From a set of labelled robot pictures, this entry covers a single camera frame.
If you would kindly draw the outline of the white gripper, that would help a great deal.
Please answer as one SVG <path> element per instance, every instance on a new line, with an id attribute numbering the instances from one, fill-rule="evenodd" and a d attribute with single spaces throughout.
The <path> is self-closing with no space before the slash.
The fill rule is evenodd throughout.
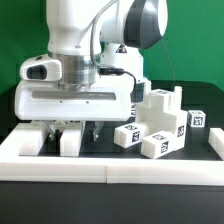
<path id="1" fill-rule="evenodd" d="M 15 92 L 15 114 L 21 120 L 47 120 L 50 139 L 57 121 L 96 121 L 90 141 L 96 142 L 103 121 L 126 121 L 131 116 L 133 78 L 101 76 L 88 91 L 61 90 L 56 82 L 21 81 Z"/>

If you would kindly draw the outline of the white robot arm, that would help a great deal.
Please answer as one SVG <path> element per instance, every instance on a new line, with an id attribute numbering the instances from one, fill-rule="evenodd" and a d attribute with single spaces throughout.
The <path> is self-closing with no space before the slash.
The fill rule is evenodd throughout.
<path id="1" fill-rule="evenodd" d="M 126 121 L 136 78 L 100 60 L 101 45 L 147 49 L 165 33 L 167 0 L 46 0 L 48 52 L 26 60 L 15 93 L 21 120 Z"/>

